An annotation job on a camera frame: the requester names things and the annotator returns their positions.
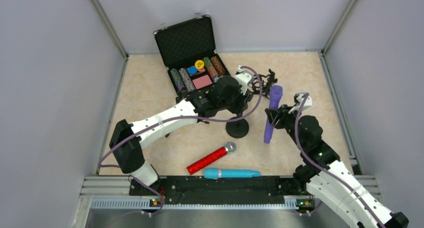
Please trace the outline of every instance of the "beige tabletop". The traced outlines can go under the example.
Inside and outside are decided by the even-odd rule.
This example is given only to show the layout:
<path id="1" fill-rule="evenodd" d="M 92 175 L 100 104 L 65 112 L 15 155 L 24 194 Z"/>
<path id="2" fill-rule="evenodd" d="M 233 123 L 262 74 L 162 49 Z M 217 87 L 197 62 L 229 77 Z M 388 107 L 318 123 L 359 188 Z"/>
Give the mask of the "beige tabletop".
<path id="1" fill-rule="evenodd" d="M 349 157 L 339 121 L 326 83 L 323 68 L 316 52 L 220 53 L 220 57 L 234 75 L 238 65 L 250 66 L 259 74 L 275 72 L 278 85 L 283 87 L 280 105 L 292 106 L 294 94 L 309 92 L 313 105 L 303 112 L 316 116 L 324 132 L 322 138 L 349 167 Z M 131 55 L 126 68 L 116 110 L 111 124 L 126 119 L 128 123 L 151 117 L 174 106 L 176 93 L 159 54 Z M 257 102 L 255 95 L 248 111 Z M 225 131 L 225 123 L 196 123 L 180 128 L 162 137 L 143 150 L 144 158 L 160 175 L 188 175 L 186 167 L 228 141 L 237 145 L 237 151 L 211 164 L 210 168 L 251 169 L 262 175 L 292 175 L 303 164 L 300 152 L 285 130 L 274 130 L 270 144 L 264 143 L 267 99 L 246 120 L 247 136 L 235 139 Z M 234 115 L 220 111 L 215 118 L 229 119 Z M 103 164 L 117 164 L 111 155 Z M 122 175 L 119 168 L 101 168 L 100 175 Z"/>

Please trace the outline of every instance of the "gray panel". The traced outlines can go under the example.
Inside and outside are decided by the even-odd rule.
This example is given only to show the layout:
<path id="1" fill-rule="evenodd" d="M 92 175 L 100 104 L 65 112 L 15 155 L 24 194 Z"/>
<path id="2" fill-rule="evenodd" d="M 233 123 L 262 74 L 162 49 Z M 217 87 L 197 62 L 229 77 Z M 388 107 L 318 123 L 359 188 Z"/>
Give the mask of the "gray panel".
<path id="1" fill-rule="evenodd" d="M 0 227 L 68 227 L 123 58 L 89 0 L 0 0 Z"/>
<path id="2" fill-rule="evenodd" d="M 349 0 L 99 0 L 130 54 L 157 52 L 153 31 L 210 14 L 220 51 L 321 49 Z"/>
<path id="3" fill-rule="evenodd" d="M 91 209 L 86 228 L 347 228 L 346 223 L 323 205 L 311 217 L 291 210 L 164 210 L 149 218 L 129 210 Z"/>
<path id="4" fill-rule="evenodd" d="M 327 60 L 358 161 L 382 197 L 422 227 L 423 0 L 360 0 Z"/>

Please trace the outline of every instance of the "yellow label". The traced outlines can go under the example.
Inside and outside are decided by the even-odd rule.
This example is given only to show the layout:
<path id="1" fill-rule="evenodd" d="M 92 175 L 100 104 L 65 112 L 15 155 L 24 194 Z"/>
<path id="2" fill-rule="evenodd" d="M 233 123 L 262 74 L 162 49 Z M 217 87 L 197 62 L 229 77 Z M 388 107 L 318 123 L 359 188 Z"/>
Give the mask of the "yellow label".
<path id="1" fill-rule="evenodd" d="M 203 62 L 203 60 L 199 59 L 198 61 L 196 61 L 196 63 L 194 63 L 194 67 L 196 67 L 196 69 L 201 70 L 203 69 L 203 67 L 205 67 L 205 63 Z"/>

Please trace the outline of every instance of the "robotic arm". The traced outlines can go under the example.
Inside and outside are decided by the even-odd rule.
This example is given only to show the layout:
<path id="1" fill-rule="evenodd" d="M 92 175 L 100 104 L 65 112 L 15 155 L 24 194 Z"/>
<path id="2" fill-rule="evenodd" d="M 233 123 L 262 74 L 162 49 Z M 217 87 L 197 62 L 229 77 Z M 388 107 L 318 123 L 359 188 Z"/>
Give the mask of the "robotic arm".
<path id="1" fill-rule="evenodd" d="M 109 143 L 110 148 L 125 138 L 146 130 L 113 152 L 121 171 L 138 178 L 147 186 L 156 182 L 158 174 L 144 159 L 142 150 L 160 137 L 181 127 L 199 122 L 199 117 L 211 118 L 222 110 L 241 115 L 248 108 L 247 103 L 253 96 L 248 91 L 248 85 L 252 78 L 251 73 L 239 66 L 235 77 L 223 76 L 209 89 L 191 92 L 178 104 L 159 114 L 133 123 L 128 123 L 125 119 L 119 121 L 113 131 Z M 171 119 L 171 121 L 162 123 L 167 119 Z"/>
<path id="2" fill-rule="evenodd" d="M 277 110 L 266 109 L 265 112 L 272 126 L 285 129 L 297 143 L 296 116 L 302 112 L 300 109 L 304 111 L 312 106 L 312 98 L 298 93 L 294 96 L 294 102 L 294 106 L 282 105 Z M 306 165 L 298 166 L 293 177 L 306 184 L 308 193 L 324 202 L 352 228 L 381 227 L 377 219 L 386 228 L 406 228 L 409 223 L 406 216 L 402 212 L 393 213 L 379 203 L 349 172 L 339 155 L 322 140 L 322 133 L 323 129 L 315 116 L 304 115 L 298 120 L 298 141 L 315 165 L 302 153 Z"/>

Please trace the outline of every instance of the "stack of poker chips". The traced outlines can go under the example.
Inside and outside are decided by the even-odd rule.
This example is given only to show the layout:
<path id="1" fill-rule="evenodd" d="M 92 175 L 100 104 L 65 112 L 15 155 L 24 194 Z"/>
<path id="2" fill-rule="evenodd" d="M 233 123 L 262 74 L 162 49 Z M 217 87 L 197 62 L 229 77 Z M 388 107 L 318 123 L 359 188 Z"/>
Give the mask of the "stack of poker chips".
<path id="1" fill-rule="evenodd" d="M 181 68 L 178 70 L 179 74 L 181 75 L 182 81 L 184 82 L 185 87 L 187 88 L 188 92 L 195 91 L 195 85 L 193 84 L 192 80 L 190 79 L 189 74 L 187 73 L 186 68 Z"/>
<path id="2" fill-rule="evenodd" d="M 221 64 L 218 57 L 214 56 L 214 57 L 210 58 L 210 61 L 212 62 L 213 66 L 215 67 L 215 70 L 218 72 L 218 75 L 220 75 L 220 76 L 225 75 L 224 67 Z"/>
<path id="3" fill-rule="evenodd" d="M 178 92 L 181 92 L 184 89 L 184 83 L 180 77 L 180 74 L 178 74 L 177 69 L 171 69 L 170 73 L 171 73 L 173 82 L 176 86 L 176 89 L 178 90 Z"/>
<path id="4" fill-rule="evenodd" d="M 212 77 L 213 83 L 217 82 L 221 76 L 218 74 L 217 70 L 215 70 L 214 65 L 208 57 L 203 58 L 204 66 L 207 67 L 207 72 L 210 77 Z"/>

